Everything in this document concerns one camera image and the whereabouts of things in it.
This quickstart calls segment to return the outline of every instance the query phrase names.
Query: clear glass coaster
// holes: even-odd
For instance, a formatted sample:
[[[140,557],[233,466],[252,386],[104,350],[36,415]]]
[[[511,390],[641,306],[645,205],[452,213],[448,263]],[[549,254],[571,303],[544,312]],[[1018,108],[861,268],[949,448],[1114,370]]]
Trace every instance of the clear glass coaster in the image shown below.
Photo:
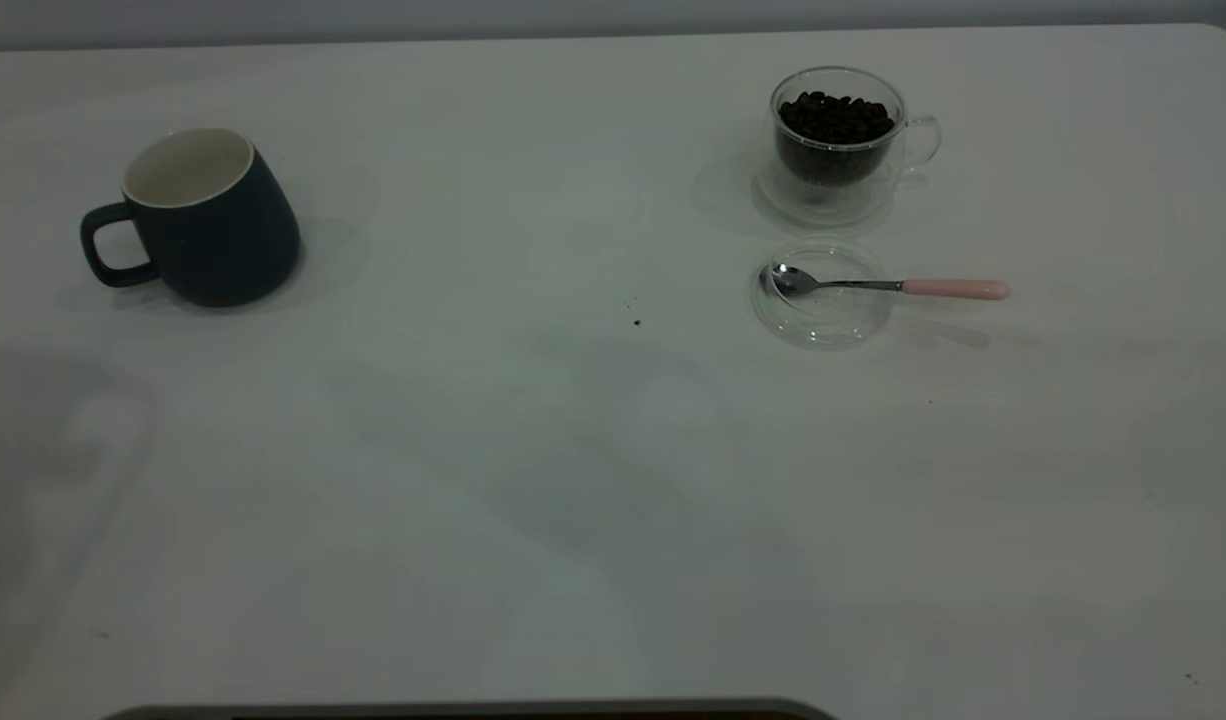
[[[840,350],[873,336],[886,323],[891,292],[832,287],[783,296],[772,276],[772,270],[783,265],[819,282],[886,278],[879,260],[853,242],[810,236],[782,247],[752,278],[755,315],[782,340],[810,350]]]

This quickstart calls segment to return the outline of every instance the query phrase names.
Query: mug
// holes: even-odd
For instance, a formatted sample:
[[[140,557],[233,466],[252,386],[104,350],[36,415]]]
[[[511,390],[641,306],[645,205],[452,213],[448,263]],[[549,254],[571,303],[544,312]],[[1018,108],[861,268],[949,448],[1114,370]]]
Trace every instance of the mug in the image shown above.
[[[85,215],[88,266],[110,287],[162,278],[197,305],[240,305],[283,283],[302,250],[297,218],[253,142],[229,129],[173,132],[129,163],[124,202]],[[132,220],[150,262],[102,262],[93,234]]]
[[[796,102],[801,92],[878,102],[893,128],[874,140],[848,145],[801,136],[787,128],[781,114],[783,102]],[[767,125],[772,158],[755,178],[764,199],[797,224],[834,234],[866,232],[875,220],[883,220],[897,182],[933,159],[942,146],[934,117],[910,117],[895,87],[856,67],[810,67],[783,79],[769,101]],[[907,142],[915,132],[924,137]]]

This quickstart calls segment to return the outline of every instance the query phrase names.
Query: white table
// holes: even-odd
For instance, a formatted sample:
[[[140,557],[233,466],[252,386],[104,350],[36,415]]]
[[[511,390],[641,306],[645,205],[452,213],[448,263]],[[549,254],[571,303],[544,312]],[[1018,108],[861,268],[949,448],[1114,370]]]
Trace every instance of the white table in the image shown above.
[[[946,134],[866,243],[1014,299],[756,323],[761,110],[832,63]],[[244,310],[78,250],[194,126],[302,217]],[[0,55],[0,719],[646,695],[1226,720],[1224,32]]]

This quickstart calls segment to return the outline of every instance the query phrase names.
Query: metal spoon shaft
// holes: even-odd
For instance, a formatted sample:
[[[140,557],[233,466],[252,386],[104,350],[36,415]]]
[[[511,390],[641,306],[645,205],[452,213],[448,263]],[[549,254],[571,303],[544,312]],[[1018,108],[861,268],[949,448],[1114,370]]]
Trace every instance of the metal spoon shaft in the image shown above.
[[[866,289],[888,289],[902,292],[902,281],[828,281],[818,283],[818,287],[861,287]]]

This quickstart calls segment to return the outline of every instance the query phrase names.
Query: mug rim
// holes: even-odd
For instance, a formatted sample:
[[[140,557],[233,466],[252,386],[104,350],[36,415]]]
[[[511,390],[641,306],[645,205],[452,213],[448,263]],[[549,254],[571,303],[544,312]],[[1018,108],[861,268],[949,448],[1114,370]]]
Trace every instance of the mug rim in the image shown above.
[[[884,135],[877,137],[875,140],[868,140],[866,142],[855,142],[852,145],[841,145],[841,144],[820,142],[818,140],[810,140],[809,137],[804,137],[799,132],[793,131],[793,129],[787,128],[787,124],[782,120],[782,114],[779,113],[777,108],[777,96],[781,94],[782,87],[786,87],[786,85],[793,81],[793,79],[804,77],[808,76],[808,74],[824,72],[824,70],[831,70],[831,72],[859,74],[859,76],[867,76],[869,79],[873,79],[873,81],[886,87],[889,92],[893,92],[893,97],[896,97],[897,109],[900,110],[901,117],[897,119],[897,121],[893,124],[893,128],[889,128],[888,132],[884,132]],[[906,99],[905,97],[902,97],[901,92],[897,92],[897,88],[893,87],[893,83],[889,83],[886,79],[879,77],[877,76],[877,74],[868,74],[866,70],[859,67],[850,67],[848,65],[818,65],[818,67],[805,67],[802,69],[799,72],[791,74],[790,76],[782,79],[782,82],[779,82],[777,87],[774,87],[774,94],[769,96],[769,113],[774,114],[774,124],[776,124],[777,129],[781,132],[786,132],[787,136],[791,136],[791,140],[799,142],[801,145],[808,145],[809,147],[817,147],[819,150],[831,150],[836,152],[856,152],[859,150],[870,150],[873,147],[879,147],[885,142],[888,142],[889,140],[893,140],[893,136],[896,136],[897,132],[901,132],[902,128],[906,128]]]
[[[201,132],[221,132],[221,135],[229,136],[232,140],[239,140],[244,142],[244,147],[246,147],[248,151],[248,157],[246,161],[244,161],[244,168],[239,170],[239,173],[237,173],[234,178],[227,182],[223,186],[217,188],[217,190],[215,190],[213,193],[210,193],[206,196],[199,197],[189,202],[174,202],[174,204],[147,202],[146,200],[139,199],[137,195],[134,195],[134,193],[129,190],[129,174],[132,174],[132,169],[137,167],[137,163],[141,163],[141,161],[147,159],[147,156],[151,155],[151,151],[159,150],[169,145],[169,142],[180,142],[181,139],[184,137],[191,137],[192,135],[201,135]],[[237,184],[239,184],[239,182],[244,179],[244,175],[248,174],[248,170],[253,168],[253,161],[256,158],[256,156],[257,156],[257,150],[256,147],[253,147],[253,141],[248,140],[248,137],[244,136],[243,132],[235,132],[233,131],[233,129],[229,128],[180,129],[180,131],[169,132],[169,135],[161,137],[161,140],[156,140],[151,145],[147,145],[141,151],[139,151],[139,153],[135,155],[132,159],[129,161],[129,164],[124,167],[124,174],[120,175],[120,193],[123,193],[124,197],[128,197],[130,202],[141,205],[143,206],[143,209],[159,209],[159,210],[190,209],[192,205],[200,205],[202,202],[207,202],[215,197],[224,195],[224,193],[228,193],[230,188],[237,186]]]

